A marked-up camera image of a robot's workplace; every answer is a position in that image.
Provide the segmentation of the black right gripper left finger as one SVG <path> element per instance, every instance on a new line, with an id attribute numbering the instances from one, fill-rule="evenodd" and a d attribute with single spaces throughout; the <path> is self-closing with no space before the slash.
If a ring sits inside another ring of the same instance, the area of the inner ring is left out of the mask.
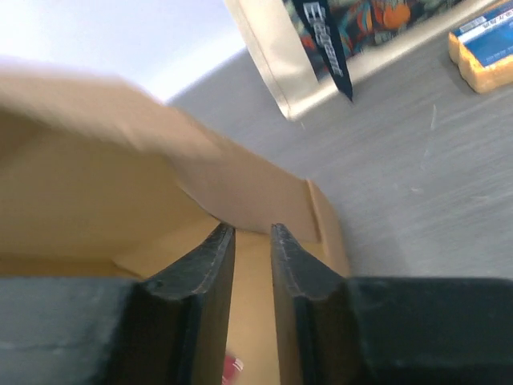
<path id="1" fill-rule="evenodd" d="M 152 277 L 1 280 L 4 384 L 219 384 L 236 231 Z"/>

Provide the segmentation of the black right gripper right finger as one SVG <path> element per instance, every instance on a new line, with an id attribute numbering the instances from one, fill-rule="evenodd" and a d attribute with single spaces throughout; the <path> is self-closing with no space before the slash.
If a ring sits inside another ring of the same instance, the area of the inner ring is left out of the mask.
<path id="1" fill-rule="evenodd" d="M 271 230 L 283 384 L 509 384 L 512 283 L 344 278 Z"/>

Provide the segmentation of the brown cardboard box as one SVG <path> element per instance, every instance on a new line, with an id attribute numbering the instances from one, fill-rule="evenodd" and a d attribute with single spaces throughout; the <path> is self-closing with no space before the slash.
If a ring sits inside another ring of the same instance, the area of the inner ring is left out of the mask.
<path id="1" fill-rule="evenodd" d="M 271 228 L 342 275 L 325 194 L 117 78 L 1 69 L 1 280 L 146 280 L 218 226 L 236 231 L 225 354 L 277 384 Z"/>

